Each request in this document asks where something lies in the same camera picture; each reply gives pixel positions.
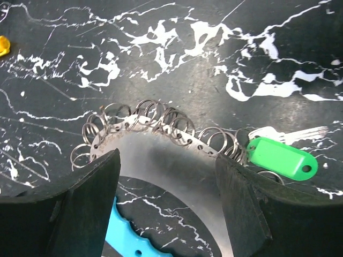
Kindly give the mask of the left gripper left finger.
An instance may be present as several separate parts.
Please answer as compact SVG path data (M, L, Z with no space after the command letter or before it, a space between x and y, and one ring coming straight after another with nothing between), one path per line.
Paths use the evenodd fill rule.
M1 256L100 256L120 176L119 150L56 182L1 197Z

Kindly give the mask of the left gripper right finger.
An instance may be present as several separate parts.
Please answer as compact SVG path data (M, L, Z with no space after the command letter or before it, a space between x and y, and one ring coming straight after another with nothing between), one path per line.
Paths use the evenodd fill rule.
M342 256L342 201L283 186L219 156L215 176L235 256Z

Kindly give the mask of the blue organizer handle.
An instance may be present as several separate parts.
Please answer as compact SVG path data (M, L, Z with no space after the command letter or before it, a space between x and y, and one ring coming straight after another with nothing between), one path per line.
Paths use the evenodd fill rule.
M156 249L151 242L139 236L132 229L130 222L121 216L114 198L107 227L105 241L123 257L172 257Z

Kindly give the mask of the metal key organizer with rings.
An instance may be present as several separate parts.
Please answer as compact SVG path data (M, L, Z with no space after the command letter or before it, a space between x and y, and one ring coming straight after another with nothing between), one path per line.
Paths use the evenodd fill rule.
M197 133L185 114L149 99L135 108L101 107L81 134L70 155L73 169L119 150L116 207L139 236L173 256L235 256L215 176L219 156L247 168L247 152L233 134L217 127ZM253 172L282 184L273 172Z

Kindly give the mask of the green tagged key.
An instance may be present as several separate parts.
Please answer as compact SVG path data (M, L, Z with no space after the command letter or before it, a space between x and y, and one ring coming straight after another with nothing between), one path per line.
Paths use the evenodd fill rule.
M317 173L318 161L292 144L300 140L322 139L328 131L326 126L291 133L278 132L271 126L255 129L248 134L248 160L277 175L300 182L308 180Z

